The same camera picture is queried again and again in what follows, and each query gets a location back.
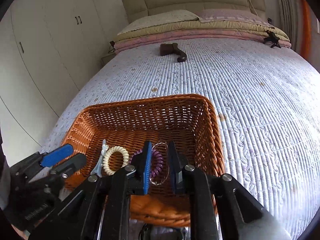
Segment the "white wardrobe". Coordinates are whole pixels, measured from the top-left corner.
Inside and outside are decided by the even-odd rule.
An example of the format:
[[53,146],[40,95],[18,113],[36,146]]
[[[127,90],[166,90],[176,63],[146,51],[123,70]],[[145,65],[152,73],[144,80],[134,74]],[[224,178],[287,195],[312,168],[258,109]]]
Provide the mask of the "white wardrobe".
[[41,149],[100,70],[106,48],[93,0],[13,0],[1,20],[1,134],[9,165]]

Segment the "brown wicker basket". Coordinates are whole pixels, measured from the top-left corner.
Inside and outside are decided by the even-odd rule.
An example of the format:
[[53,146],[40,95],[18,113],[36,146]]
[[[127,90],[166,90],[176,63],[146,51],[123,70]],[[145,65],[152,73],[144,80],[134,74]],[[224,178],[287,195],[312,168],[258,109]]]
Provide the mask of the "brown wicker basket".
[[[103,139],[111,147],[126,148],[130,156],[146,140],[153,145],[174,141],[177,151],[206,174],[219,176],[225,172],[215,110],[201,95],[171,95],[83,109],[61,143],[73,146],[72,156],[83,153],[87,158],[86,166],[66,179],[68,190],[74,190],[89,176],[99,159]],[[131,197],[132,219],[168,227],[190,226],[189,199],[174,195],[169,180],[160,186],[150,185],[146,196]]]

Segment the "light blue hair clip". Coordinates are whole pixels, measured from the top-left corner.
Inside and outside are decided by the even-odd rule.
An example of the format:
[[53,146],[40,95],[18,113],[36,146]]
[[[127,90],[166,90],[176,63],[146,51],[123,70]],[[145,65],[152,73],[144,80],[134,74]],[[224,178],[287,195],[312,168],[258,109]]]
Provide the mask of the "light blue hair clip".
[[91,171],[90,175],[96,175],[100,178],[102,177],[103,159],[104,159],[104,155],[106,154],[108,149],[109,149],[109,146],[106,143],[106,139],[104,139],[102,147],[101,147],[101,152],[100,152],[98,162],[95,165],[95,167],[93,168],[93,170]]

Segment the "white quilted bedspread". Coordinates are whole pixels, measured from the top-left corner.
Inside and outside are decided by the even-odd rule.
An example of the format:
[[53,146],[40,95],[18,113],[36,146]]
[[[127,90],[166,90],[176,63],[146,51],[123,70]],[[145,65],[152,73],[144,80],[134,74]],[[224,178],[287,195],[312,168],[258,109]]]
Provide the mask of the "white quilted bedspread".
[[75,96],[43,151],[57,148],[77,114],[107,102],[200,94],[218,118],[227,173],[293,239],[319,209],[319,72],[288,48],[251,40],[179,40],[187,61],[149,44],[120,52]]

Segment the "grey orange curtain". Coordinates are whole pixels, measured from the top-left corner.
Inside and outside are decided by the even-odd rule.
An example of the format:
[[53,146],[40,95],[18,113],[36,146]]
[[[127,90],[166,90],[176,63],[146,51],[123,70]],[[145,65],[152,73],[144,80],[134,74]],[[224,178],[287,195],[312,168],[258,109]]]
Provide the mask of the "grey orange curtain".
[[288,35],[291,49],[309,59],[311,53],[311,13],[306,0],[278,0],[281,28]]

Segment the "black tripod clamp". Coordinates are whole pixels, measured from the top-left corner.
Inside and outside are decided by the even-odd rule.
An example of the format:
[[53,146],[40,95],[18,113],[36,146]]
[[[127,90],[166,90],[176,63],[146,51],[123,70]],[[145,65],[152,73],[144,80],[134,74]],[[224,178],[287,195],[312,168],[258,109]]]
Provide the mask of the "black tripod clamp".
[[263,44],[270,42],[271,48],[274,48],[274,47],[281,48],[281,46],[279,44],[279,38],[275,35],[275,33],[270,30],[267,30],[266,33],[267,33],[268,37],[264,38]]

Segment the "pink folded quilt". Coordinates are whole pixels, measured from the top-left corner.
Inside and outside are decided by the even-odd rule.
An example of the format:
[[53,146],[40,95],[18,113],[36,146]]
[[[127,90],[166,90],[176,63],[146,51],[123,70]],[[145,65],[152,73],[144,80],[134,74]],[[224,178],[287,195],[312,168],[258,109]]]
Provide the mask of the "pink folded quilt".
[[268,33],[266,31],[231,29],[177,30],[117,41],[114,48],[116,54],[118,54],[121,51],[131,48],[154,43],[171,42],[173,40],[189,40],[195,38],[233,38],[263,42],[263,39],[266,37],[268,37]]

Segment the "beige folded quilt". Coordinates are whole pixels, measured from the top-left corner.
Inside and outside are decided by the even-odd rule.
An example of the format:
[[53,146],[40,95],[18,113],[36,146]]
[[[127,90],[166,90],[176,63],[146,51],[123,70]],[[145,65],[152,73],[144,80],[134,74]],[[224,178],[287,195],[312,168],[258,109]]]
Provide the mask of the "beige folded quilt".
[[137,38],[142,36],[148,36],[153,34],[160,34],[169,31],[179,31],[179,30],[238,30],[238,31],[249,31],[249,33],[258,33],[264,36],[266,31],[274,32],[281,40],[290,41],[290,38],[287,34],[277,27],[266,27],[260,24],[248,23],[248,22],[239,22],[239,21],[213,21],[202,23],[200,21],[184,21],[176,23],[167,23],[163,25],[157,25],[132,31],[127,31],[124,33],[119,33],[115,38],[115,42],[121,40],[127,40],[130,38]]

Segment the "beige padded headboard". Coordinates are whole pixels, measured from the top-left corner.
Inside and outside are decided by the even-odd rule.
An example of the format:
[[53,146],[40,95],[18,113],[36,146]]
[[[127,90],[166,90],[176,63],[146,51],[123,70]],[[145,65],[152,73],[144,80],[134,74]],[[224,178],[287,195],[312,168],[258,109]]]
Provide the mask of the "beige padded headboard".
[[198,13],[206,9],[235,9],[249,11],[266,20],[265,0],[122,0],[127,21],[174,10]]

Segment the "pink pillow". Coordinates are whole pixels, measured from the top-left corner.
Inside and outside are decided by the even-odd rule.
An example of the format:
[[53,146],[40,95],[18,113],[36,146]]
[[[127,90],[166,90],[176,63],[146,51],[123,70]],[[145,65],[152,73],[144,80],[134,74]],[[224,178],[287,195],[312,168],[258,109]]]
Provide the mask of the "pink pillow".
[[213,21],[235,21],[258,24],[266,27],[273,27],[259,16],[244,10],[235,9],[206,9],[197,13],[202,23]]

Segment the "bedside nightstand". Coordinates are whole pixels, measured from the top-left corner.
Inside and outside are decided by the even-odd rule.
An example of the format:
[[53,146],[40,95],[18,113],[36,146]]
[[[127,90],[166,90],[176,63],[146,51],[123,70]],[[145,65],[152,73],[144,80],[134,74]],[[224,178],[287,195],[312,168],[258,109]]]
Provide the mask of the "bedside nightstand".
[[104,67],[108,64],[114,57],[116,56],[115,53],[107,53],[101,58],[101,66]]

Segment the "white floral pillow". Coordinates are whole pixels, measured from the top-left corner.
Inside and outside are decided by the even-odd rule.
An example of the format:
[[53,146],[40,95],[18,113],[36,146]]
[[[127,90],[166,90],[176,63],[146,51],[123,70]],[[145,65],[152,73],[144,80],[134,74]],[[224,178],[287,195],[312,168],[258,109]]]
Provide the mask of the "white floral pillow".
[[177,23],[184,21],[196,21],[199,20],[199,17],[188,11],[188,10],[174,10],[169,12],[164,12],[157,15],[145,16],[143,18],[139,18],[132,23],[130,23],[127,27],[125,27],[118,35],[129,33],[135,30],[140,30],[149,27],[155,27],[159,25],[169,24],[169,23]]

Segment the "brown wooden back scratcher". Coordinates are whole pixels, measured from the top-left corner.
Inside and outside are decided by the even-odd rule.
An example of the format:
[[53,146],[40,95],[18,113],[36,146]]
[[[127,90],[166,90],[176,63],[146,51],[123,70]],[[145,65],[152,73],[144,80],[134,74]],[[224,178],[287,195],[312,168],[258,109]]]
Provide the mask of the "brown wooden back scratcher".
[[159,51],[160,51],[161,56],[166,56],[166,55],[171,55],[171,54],[177,55],[178,56],[177,61],[179,63],[185,62],[187,60],[186,53],[183,52],[182,50],[180,50],[180,48],[178,48],[177,43],[161,44]]

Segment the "black smart watch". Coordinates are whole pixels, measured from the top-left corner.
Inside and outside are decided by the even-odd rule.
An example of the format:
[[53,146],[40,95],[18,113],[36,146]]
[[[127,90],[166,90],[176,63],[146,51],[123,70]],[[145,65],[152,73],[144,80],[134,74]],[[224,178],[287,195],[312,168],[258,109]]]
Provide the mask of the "black smart watch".
[[139,232],[138,239],[185,239],[187,230],[185,228],[171,228],[155,226],[152,224],[144,224]]

